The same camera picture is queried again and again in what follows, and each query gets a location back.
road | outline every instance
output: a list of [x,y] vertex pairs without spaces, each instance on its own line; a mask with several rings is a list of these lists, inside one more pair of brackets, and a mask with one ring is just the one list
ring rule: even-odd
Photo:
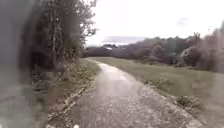
[[201,124],[131,75],[98,63],[101,73],[69,111],[80,128],[197,128]]

sky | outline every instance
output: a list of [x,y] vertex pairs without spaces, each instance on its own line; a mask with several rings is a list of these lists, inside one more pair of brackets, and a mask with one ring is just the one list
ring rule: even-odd
[[222,0],[98,0],[93,20],[99,29],[87,44],[107,36],[202,36],[221,26]]

grass verge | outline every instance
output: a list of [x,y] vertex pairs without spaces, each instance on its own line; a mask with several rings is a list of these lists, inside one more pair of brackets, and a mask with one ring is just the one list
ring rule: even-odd
[[45,106],[48,120],[59,115],[76,100],[91,85],[99,71],[97,64],[85,59],[68,63],[65,69],[62,76],[55,72],[45,72],[46,79],[34,83],[37,100]]
[[224,78],[223,74],[208,71],[142,64],[132,60],[111,57],[91,59],[120,68],[143,83],[153,85],[196,118],[204,112],[204,103],[212,94],[215,77]]

foliage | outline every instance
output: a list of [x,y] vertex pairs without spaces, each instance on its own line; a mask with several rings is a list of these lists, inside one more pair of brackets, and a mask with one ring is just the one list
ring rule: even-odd
[[190,66],[194,69],[224,72],[224,24],[204,38],[199,33],[187,38],[148,38],[135,44],[104,49],[86,49],[85,56],[111,56],[140,60],[144,63],[164,63],[167,65]]
[[20,66],[55,69],[77,59],[85,38],[96,31],[90,9],[82,0],[38,1],[24,27]]

